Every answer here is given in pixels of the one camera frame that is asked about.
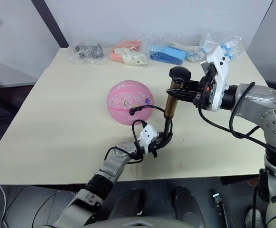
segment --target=white wall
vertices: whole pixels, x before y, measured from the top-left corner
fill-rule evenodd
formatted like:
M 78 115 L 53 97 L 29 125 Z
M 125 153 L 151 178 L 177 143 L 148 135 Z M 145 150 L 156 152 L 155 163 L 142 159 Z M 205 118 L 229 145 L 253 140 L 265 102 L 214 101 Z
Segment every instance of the white wall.
M 247 53 L 261 75 L 276 83 L 276 0 L 271 4 Z
M 45 0 L 68 43 L 114 41 L 132 33 L 189 35 L 230 31 L 249 46 L 272 0 Z
M 0 0 L 0 86 L 34 84 L 58 49 L 30 0 Z

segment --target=pink ball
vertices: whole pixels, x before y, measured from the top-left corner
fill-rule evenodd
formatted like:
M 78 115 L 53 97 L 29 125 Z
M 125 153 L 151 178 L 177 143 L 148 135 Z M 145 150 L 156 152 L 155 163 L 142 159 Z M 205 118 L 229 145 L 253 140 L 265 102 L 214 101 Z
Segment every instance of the pink ball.
M 108 93 L 108 111 L 119 123 L 132 125 L 136 119 L 147 120 L 152 108 L 144 108 L 129 114 L 130 108 L 142 105 L 154 105 L 154 97 L 151 91 L 142 83 L 137 81 L 122 81 L 112 87 Z

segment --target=plastic bag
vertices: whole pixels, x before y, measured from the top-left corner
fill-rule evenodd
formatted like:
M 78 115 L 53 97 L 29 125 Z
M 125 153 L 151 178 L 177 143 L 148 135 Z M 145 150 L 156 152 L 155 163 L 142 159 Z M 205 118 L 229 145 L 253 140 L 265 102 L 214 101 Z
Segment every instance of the plastic bag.
M 81 41 L 70 45 L 66 56 L 74 64 L 92 63 L 102 65 L 106 63 L 103 45 L 96 41 Z
M 109 56 L 112 60 L 132 66 L 149 63 L 149 50 L 142 40 L 124 40 L 112 48 Z
M 170 45 L 151 45 L 150 58 L 160 62 L 181 65 L 187 53 Z
M 183 45 L 176 41 L 171 41 L 171 45 L 184 50 L 187 53 L 186 60 L 191 63 L 201 61 L 202 57 L 205 55 L 205 53 L 200 50 L 199 46 Z
M 171 46 L 171 36 L 166 35 L 141 35 L 150 51 L 150 58 L 160 62 L 181 65 L 186 58 L 186 52 Z
M 245 51 L 243 40 L 241 37 L 234 36 L 230 33 L 204 33 L 199 41 L 200 49 L 208 53 L 217 45 L 220 45 L 223 54 L 229 60 L 241 58 Z

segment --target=cartoon print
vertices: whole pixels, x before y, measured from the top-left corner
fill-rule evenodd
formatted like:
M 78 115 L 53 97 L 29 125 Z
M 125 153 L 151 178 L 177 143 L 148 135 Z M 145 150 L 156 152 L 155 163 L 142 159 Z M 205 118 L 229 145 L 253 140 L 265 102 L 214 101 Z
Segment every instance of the cartoon print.
M 123 99 L 124 106 L 128 106 L 128 101 L 126 99 Z
M 140 103 L 140 102 L 141 102 L 141 100 L 140 100 L 139 97 L 137 97 L 137 96 L 135 96 L 135 100 L 136 100 L 137 103 Z
M 151 101 L 150 101 L 150 99 L 146 98 L 144 102 L 145 102 L 147 105 L 149 105 Z

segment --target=white plastic part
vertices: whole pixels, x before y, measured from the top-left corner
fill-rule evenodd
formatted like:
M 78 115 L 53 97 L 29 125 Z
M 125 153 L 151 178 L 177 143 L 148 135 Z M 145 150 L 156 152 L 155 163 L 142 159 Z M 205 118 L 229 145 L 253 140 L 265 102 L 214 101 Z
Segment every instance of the white plastic part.
M 138 140 L 142 144 L 144 148 L 145 155 L 148 154 L 148 146 L 151 142 L 153 142 L 158 137 L 158 133 L 152 125 L 147 125 L 143 130 L 140 132 Z
M 217 112 L 222 104 L 223 92 L 229 88 L 229 85 L 227 85 L 229 67 L 227 58 L 224 56 L 220 46 L 217 46 L 207 54 L 207 62 L 213 63 L 217 70 L 217 75 L 215 76 L 216 83 L 213 87 L 214 92 L 210 97 L 211 106 L 208 110 Z
M 146 65 L 147 57 L 140 51 L 133 51 L 126 47 L 114 49 L 114 52 L 121 56 L 122 61 L 128 65 Z

